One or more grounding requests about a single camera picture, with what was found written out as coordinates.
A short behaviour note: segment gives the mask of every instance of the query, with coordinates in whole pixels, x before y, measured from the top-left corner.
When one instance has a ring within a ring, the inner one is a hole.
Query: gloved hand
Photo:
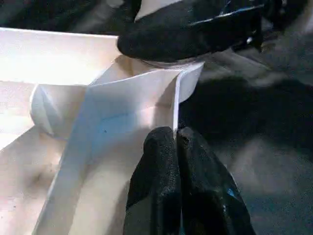
[[[276,38],[306,2],[142,0],[137,21],[122,32],[118,48],[132,58],[171,63],[229,47],[261,51],[263,41]]]
[[[160,127],[147,136],[131,178],[124,235],[179,233],[255,234],[233,178],[202,136],[184,128],[175,142]]]
[[[222,51],[259,35],[263,6],[263,0],[181,0],[137,20],[117,46],[158,62]]]

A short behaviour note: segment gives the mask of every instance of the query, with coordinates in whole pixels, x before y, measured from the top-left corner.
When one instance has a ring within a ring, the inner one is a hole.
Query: gloved finger
[[[181,195],[173,131],[160,127],[145,140],[131,181],[124,235],[178,235]]]
[[[222,51],[260,31],[262,0],[181,0],[142,17],[118,39],[132,58],[176,62]]]
[[[184,128],[177,146],[186,234],[255,235],[232,176],[204,138]]]

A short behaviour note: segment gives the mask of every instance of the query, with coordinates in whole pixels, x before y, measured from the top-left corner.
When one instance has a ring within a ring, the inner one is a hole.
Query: black rubber-coated glove
[[[160,127],[131,178],[124,235],[178,234],[255,235],[233,178],[202,136],[184,128],[175,142]]]
[[[264,0],[180,0],[137,20],[118,48],[157,62],[222,51],[259,33],[263,7]]]
[[[178,235],[181,214],[179,165],[173,131],[150,132],[130,182],[124,235]]]
[[[177,135],[183,225],[187,235],[254,235],[238,188],[206,140],[186,127]]]

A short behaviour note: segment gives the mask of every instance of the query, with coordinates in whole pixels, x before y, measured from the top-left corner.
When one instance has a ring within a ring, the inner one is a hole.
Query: black glove
[[[227,169],[189,128],[152,131],[130,183],[124,235],[254,235]]]

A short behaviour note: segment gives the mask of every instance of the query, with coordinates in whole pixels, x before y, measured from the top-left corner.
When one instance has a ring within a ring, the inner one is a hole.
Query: white cardboard panel
[[[122,234],[127,182],[144,139],[158,126],[176,129],[178,93],[184,100],[195,87],[177,81],[196,83],[202,66],[149,71],[88,88],[35,235]]]

